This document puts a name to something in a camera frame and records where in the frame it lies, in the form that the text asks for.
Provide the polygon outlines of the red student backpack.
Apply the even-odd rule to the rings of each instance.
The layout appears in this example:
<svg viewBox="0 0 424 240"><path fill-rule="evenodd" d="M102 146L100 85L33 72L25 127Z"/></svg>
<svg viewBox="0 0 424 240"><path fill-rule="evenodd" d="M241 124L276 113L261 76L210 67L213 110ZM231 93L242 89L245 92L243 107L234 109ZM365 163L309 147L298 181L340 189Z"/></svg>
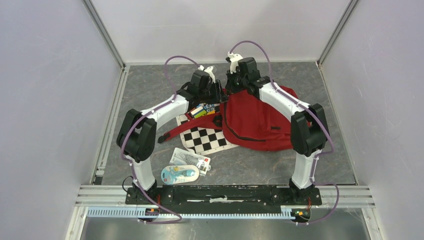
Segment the red student backpack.
<svg viewBox="0 0 424 240"><path fill-rule="evenodd" d="M246 90L231 94L227 102L219 103L220 113L192 118L158 138L168 141L180 133L195 128L222 130L231 144L256 151L290 150L291 123L269 104L256 99Z"/></svg>

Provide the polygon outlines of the blue packaged correction tape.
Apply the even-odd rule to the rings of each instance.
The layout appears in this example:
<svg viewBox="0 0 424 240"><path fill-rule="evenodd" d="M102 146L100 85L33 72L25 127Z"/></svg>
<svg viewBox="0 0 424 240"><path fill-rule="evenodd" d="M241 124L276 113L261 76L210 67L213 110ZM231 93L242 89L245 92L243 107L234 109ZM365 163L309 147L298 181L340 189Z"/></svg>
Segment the blue packaged correction tape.
<svg viewBox="0 0 424 240"><path fill-rule="evenodd" d="M195 165L168 165L160 174L162 182L166 185L191 183L199 176L200 171Z"/></svg>

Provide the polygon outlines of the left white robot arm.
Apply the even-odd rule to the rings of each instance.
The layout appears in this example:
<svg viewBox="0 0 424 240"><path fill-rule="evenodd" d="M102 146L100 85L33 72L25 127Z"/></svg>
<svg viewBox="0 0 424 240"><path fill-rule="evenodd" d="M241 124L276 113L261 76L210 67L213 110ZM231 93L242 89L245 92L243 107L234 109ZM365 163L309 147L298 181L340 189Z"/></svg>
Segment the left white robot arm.
<svg viewBox="0 0 424 240"><path fill-rule="evenodd" d="M150 159L155 149L157 130L201 103L215 104L225 99L221 83L210 66L196 70L191 80L165 101L144 110L130 109L125 114L116 144L120 147L122 159L130 164L140 200L151 204L157 198L154 188L157 181Z"/></svg>

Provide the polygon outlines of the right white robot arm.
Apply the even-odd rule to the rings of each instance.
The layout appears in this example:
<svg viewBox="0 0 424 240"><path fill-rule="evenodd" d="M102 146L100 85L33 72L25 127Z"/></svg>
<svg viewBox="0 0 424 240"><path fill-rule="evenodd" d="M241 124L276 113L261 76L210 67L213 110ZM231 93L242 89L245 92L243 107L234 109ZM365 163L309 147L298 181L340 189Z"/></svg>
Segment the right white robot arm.
<svg viewBox="0 0 424 240"><path fill-rule="evenodd" d="M226 60L228 100L220 106L226 139L256 151L293 149L296 158L288 196L302 204L313 192L316 162L331 141L323 107L303 102L292 89L261 76L253 57L229 53Z"/></svg>

